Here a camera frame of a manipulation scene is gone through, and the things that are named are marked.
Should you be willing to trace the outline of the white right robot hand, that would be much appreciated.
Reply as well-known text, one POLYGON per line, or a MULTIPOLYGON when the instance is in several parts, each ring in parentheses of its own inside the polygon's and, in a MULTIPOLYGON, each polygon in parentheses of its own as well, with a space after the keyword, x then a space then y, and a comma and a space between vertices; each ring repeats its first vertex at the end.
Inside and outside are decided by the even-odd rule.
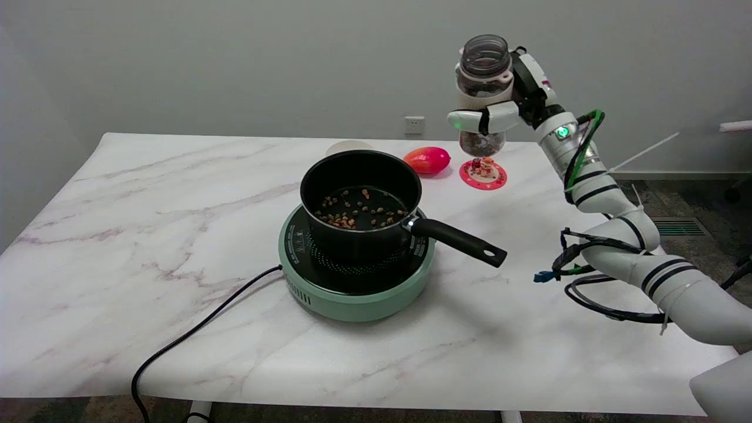
POLYGON ((455 129, 483 136, 521 123, 536 129, 564 112, 547 75, 523 46, 461 52, 455 67, 460 106, 448 113, 455 129))

